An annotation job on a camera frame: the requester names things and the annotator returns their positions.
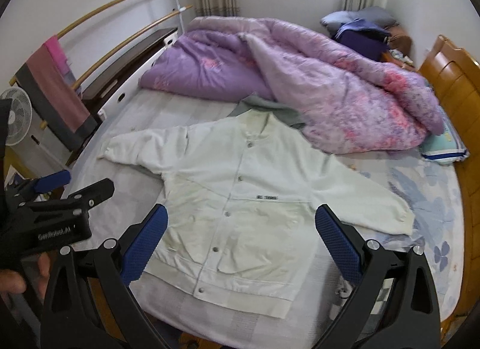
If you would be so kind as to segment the white snap-button jacket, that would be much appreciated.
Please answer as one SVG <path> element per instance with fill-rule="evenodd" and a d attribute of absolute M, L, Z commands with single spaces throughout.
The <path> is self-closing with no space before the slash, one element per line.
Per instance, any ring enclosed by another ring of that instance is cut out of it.
<path fill-rule="evenodd" d="M 168 229 L 146 271 L 202 301 L 286 317 L 317 251 L 317 208 L 386 234 L 413 232 L 405 200 L 248 111 L 108 139 L 103 159 L 160 175 Z"/>

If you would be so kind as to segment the white standing fan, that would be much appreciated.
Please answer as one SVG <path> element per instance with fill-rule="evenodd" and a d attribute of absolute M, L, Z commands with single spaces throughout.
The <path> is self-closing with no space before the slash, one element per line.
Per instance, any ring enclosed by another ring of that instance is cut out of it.
<path fill-rule="evenodd" d="M 32 103 L 26 91 L 18 87 L 10 87 L 3 91 L 1 99 L 11 100 L 7 122 L 7 146 L 14 146 L 29 132 L 32 122 Z"/>

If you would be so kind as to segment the white dark-topped low cabinet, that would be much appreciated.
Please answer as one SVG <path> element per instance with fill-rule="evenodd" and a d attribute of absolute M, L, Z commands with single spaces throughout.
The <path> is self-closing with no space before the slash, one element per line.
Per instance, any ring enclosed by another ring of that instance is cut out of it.
<path fill-rule="evenodd" d="M 177 35 L 177 27 L 160 28 L 116 58 L 83 91 L 82 101 L 89 112 L 97 117 L 98 111 L 120 86 L 149 58 L 163 47 L 171 45 Z"/>

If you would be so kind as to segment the pink and grey towel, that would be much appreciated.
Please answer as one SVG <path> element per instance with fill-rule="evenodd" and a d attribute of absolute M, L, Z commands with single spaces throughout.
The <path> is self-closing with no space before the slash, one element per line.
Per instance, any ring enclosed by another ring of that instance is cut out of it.
<path fill-rule="evenodd" d="M 71 152 L 94 132 L 97 121 L 72 89 L 75 77 L 56 36 L 51 36 L 15 74 L 39 117 Z"/>

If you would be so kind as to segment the teal blue-striped pillow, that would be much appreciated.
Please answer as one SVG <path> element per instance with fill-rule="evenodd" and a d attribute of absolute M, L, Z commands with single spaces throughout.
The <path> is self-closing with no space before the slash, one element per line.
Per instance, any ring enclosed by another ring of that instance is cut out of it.
<path fill-rule="evenodd" d="M 466 160 L 470 153 L 444 109 L 440 108 L 440 112 L 444 128 L 442 135 L 428 136 L 419 146 L 419 152 L 428 161 L 449 166 L 454 162 Z"/>

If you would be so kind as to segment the grey zip hoodie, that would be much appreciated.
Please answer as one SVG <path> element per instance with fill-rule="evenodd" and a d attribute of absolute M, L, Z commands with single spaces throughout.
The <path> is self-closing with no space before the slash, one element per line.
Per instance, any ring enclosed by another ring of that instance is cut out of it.
<path fill-rule="evenodd" d="M 306 118 L 299 111 L 282 103 L 265 100 L 257 95 L 250 95 L 241 99 L 229 114 L 229 117 L 239 116 L 249 110 L 273 113 L 280 122 L 296 130 L 303 130 L 307 125 Z"/>

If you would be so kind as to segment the purple floral quilt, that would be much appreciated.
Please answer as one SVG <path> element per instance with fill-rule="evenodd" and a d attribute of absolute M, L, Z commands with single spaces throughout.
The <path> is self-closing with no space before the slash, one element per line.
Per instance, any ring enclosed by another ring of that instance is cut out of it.
<path fill-rule="evenodd" d="M 140 84 L 203 100 L 281 103 L 302 115 L 305 137 L 326 153 L 407 150 L 444 130 L 421 75 L 278 19 L 197 17 Z"/>

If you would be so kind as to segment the upper wooden ballet bar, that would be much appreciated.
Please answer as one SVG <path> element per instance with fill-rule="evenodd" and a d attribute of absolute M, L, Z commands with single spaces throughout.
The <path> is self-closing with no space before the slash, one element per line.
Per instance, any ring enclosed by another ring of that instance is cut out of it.
<path fill-rule="evenodd" d="M 12 0 L 1 17 L 1 86 L 47 39 L 57 35 L 73 74 L 176 9 L 176 0 Z"/>

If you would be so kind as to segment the white bar support pole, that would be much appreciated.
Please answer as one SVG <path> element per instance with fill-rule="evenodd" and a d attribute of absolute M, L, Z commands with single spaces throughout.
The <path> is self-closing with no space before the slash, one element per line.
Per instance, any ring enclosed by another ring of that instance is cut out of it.
<path fill-rule="evenodd" d="M 175 0 L 175 3 L 176 3 L 176 13 L 179 17 L 180 32 L 182 34 L 184 34 L 185 33 L 185 24 L 184 24 L 182 14 L 186 11 L 186 8 L 185 8 L 185 6 L 181 5 L 180 0 Z"/>

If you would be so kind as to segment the wooden headboard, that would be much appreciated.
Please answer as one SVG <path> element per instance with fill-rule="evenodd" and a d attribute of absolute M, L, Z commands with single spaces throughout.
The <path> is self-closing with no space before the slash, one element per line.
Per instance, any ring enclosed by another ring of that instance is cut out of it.
<path fill-rule="evenodd" d="M 468 159 L 455 165 L 464 211 L 465 251 L 460 298 L 452 315 L 463 317 L 479 300 L 479 63 L 440 35 L 419 73 L 433 86 L 440 105 L 470 152 Z"/>

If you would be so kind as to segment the dark purple folded blanket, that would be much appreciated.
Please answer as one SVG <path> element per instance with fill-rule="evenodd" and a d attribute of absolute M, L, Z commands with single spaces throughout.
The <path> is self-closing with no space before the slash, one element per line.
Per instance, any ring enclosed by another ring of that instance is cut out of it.
<path fill-rule="evenodd" d="M 373 22 L 355 19 L 343 24 L 335 35 L 335 40 L 373 61 L 381 61 L 383 53 L 390 47 L 391 33 Z"/>

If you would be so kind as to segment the wooden nightstand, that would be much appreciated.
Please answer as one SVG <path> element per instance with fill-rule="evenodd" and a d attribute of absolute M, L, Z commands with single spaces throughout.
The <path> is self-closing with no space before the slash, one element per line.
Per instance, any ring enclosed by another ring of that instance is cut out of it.
<path fill-rule="evenodd" d="M 413 39 L 400 25 L 387 27 L 386 30 L 390 33 L 385 40 L 388 49 L 382 54 L 381 60 L 405 70 L 415 71 L 414 62 L 409 56 Z"/>

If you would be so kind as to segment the grey-blue pillow pile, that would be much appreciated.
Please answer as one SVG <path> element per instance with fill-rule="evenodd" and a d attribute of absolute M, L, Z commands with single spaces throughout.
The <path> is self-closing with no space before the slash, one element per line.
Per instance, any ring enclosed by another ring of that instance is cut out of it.
<path fill-rule="evenodd" d="M 382 28 L 392 27 L 398 23 L 387 10 L 379 6 L 371 6 L 358 11 L 335 11 L 323 17 L 320 20 L 320 24 L 326 28 L 331 36 L 334 36 L 342 25 L 356 19 L 363 19 L 375 23 Z"/>

